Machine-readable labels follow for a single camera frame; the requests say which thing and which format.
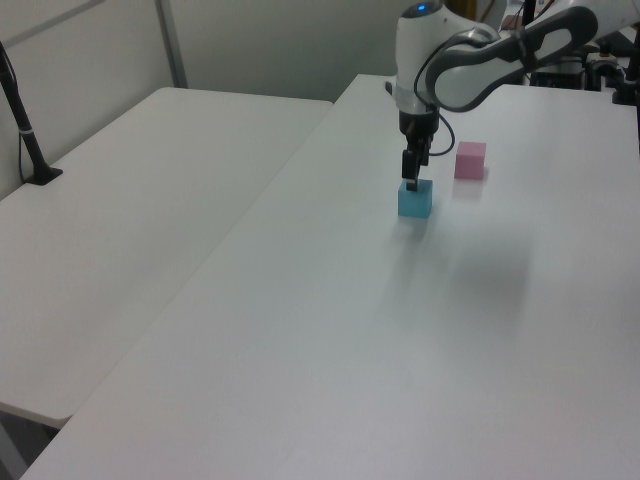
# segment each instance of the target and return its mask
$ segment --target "tabletop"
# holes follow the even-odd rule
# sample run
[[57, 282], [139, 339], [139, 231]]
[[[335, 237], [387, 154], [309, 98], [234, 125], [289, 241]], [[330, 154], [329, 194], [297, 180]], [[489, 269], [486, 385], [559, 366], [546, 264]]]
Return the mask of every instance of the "tabletop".
[[330, 108], [162, 89], [0, 202], [0, 409], [60, 427]]
[[426, 221], [397, 115], [359, 76], [25, 480], [637, 478], [635, 109], [446, 113], [487, 172], [433, 158]]

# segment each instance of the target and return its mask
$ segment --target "cube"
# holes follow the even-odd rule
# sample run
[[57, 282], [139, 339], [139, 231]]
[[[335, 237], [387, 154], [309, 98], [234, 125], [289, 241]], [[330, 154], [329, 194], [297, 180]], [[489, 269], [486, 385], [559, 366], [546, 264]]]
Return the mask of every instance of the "cube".
[[398, 216], [428, 218], [431, 214], [431, 192], [433, 181], [418, 180], [418, 191], [407, 190], [407, 181], [403, 180], [398, 189]]
[[484, 157], [486, 153], [486, 143], [460, 142], [458, 145], [458, 153], [456, 154], [454, 178], [483, 180]]

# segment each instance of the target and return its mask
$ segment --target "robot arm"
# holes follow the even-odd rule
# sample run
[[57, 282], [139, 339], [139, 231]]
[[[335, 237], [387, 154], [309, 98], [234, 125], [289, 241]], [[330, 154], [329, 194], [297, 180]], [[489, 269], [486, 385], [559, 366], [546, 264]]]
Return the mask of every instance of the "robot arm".
[[550, 64], [591, 40], [640, 21], [640, 0], [557, 0], [545, 15], [500, 38], [450, 12], [442, 0], [409, 8], [398, 21], [393, 96], [407, 137], [403, 178], [415, 189], [428, 164], [439, 108], [465, 112], [500, 85]]

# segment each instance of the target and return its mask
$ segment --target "white wall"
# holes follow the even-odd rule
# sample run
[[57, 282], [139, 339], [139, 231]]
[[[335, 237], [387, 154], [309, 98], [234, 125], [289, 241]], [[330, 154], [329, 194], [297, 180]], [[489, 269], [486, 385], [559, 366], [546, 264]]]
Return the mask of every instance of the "white wall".
[[[487, 6], [489, 5], [489, 0], [477, 0], [477, 19], [480, 19], [480, 16], [483, 14]], [[502, 23], [502, 16], [504, 15], [504, 11], [507, 8], [507, 0], [496, 0], [494, 6], [492, 7], [485, 23], [491, 25], [494, 29], [498, 30], [500, 27], [500, 23]]]
[[0, 37], [4, 42], [60, 15], [99, 0], [0, 0]]
[[[3, 7], [16, 1], [0, 0], [0, 16], [6, 19]], [[55, 2], [69, 4], [47, 0], [41, 6], [51, 9]], [[48, 163], [154, 90], [172, 85], [159, 25], [154, 0], [107, 0], [7, 49]], [[17, 132], [2, 94], [0, 198], [20, 184]], [[28, 155], [23, 160], [30, 166]]]
[[395, 73], [417, 0], [170, 0], [190, 88], [334, 101], [357, 73]]

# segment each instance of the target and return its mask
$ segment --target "pink cube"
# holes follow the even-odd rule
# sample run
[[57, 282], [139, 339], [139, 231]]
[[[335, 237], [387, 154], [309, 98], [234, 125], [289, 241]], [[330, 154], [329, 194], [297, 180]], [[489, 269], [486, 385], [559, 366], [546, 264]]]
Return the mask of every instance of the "pink cube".
[[486, 143], [460, 142], [456, 154], [456, 171], [454, 178], [465, 180], [484, 179], [484, 156], [487, 153]]

